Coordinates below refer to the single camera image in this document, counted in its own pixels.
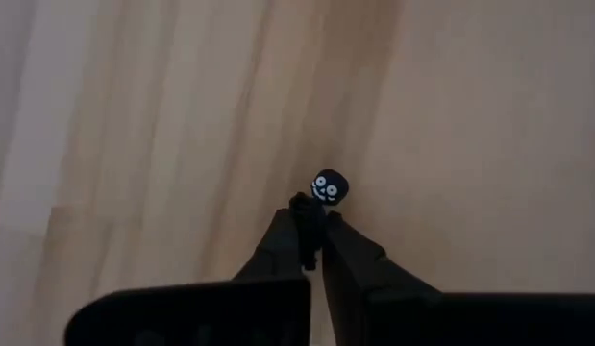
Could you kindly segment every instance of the black panel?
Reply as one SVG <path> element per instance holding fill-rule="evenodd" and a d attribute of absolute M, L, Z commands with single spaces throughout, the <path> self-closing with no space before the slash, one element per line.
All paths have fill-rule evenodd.
<path fill-rule="evenodd" d="M 81 309 L 66 346 L 307 346 L 305 278 L 122 291 Z"/>
<path fill-rule="evenodd" d="M 595 345 L 595 295 L 440 293 L 339 214 L 330 214 L 327 236 L 338 346 Z"/>

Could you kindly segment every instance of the smile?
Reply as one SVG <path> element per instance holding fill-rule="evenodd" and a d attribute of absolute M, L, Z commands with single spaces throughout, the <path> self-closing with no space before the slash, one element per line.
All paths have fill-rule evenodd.
<path fill-rule="evenodd" d="M 323 196 L 322 194 L 320 194 L 320 192 L 318 192 L 318 189 L 316 189 L 316 188 L 313 188 L 313 189 L 312 189 L 312 193 L 313 193 L 314 195 L 316 195 L 316 197 L 318 197 L 318 199 L 319 199 L 319 200 L 321 200 L 321 201 L 325 201 L 325 200 L 327 200 L 327 199 L 325 198 L 325 196 Z"/>

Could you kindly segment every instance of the black object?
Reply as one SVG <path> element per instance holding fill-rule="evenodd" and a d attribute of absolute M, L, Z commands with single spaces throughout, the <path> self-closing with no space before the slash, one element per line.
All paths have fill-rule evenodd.
<path fill-rule="evenodd" d="M 332 169 L 318 172 L 310 186 L 312 196 L 325 206 L 337 206 L 348 194 L 348 181 Z"/>
<path fill-rule="evenodd" d="M 339 213 L 325 215 L 320 202 L 298 193 L 277 210 L 231 281 L 122 291 L 91 303 L 69 322 L 66 346 L 309 345 L 302 266 L 314 269 L 321 247 L 337 345 L 595 344 L 595 295 L 441 293 Z"/>

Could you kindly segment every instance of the wood grain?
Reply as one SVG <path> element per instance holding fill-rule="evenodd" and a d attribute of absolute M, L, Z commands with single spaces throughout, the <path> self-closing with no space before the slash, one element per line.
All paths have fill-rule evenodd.
<path fill-rule="evenodd" d="M 115 289 L 231 277 L 328 166 L 439 288 L 595 291 L 595 1 L 103 0 L 37 338 Z"/>
<path fill-rule="evenodd" d="M 35 0 L 0 0 L 0 188 L 35 6 Z"/>

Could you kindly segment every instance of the white eyes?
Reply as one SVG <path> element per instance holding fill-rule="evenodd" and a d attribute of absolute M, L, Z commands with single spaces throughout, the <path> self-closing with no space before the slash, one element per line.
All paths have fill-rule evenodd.
<path fill-rule="evenodd" d="M 320 187 L 323 187 L 327 183 L 327 179 L 325 177 L 318 177 L 316 178 L 316 184 Z"/>
<path fill-rule="evenodd" d="M 333 185 L 327 186 L 327 194 L 332 197 L 336 196 L 337 195 L 337 187 L 335 187 Z"/>

